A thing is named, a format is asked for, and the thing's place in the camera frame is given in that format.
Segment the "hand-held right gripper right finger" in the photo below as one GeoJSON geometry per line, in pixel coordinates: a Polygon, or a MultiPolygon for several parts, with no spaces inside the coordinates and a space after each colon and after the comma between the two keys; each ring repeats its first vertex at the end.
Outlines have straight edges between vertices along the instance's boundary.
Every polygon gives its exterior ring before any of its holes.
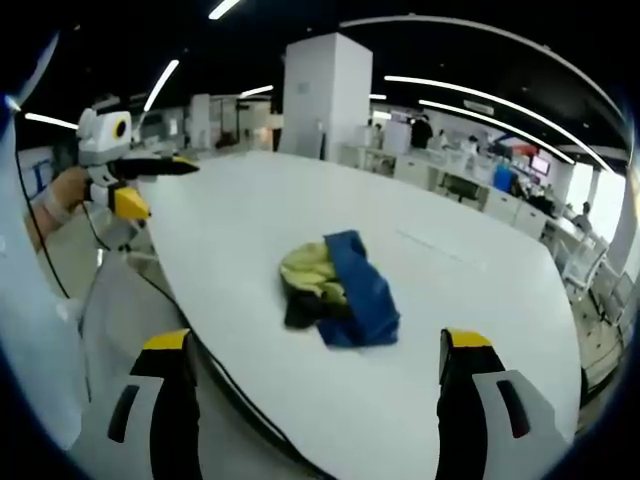
{"type": "Polygon", "coordinates": [[[542,479],[568,449],[552,404],[477,332],[441,331],[439,386],[438,479],[542,479]]]}

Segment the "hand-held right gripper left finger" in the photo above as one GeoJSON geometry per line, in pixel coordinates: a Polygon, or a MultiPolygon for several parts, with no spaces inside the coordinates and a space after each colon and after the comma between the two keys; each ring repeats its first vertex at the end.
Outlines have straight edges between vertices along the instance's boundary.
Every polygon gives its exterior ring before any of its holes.
{"type": "Polygon", "coordinates": [[[74,461],[90,479],[199,479],[200,410],[191,332],[149,339],[129,373],[96,394],[74,461]]]}

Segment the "person's left hand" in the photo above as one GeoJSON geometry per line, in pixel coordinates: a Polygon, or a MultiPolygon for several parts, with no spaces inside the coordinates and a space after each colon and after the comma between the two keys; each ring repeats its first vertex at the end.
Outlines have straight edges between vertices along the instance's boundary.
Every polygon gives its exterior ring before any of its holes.
{"type": "Polygon", "coordinates": [[[25,218],[25,225],[36,249],[71,219],[75,209],[84,201],[88,181],[86,169],[71,167],[59,174],[32,205],[33,214],[25,218]]]}

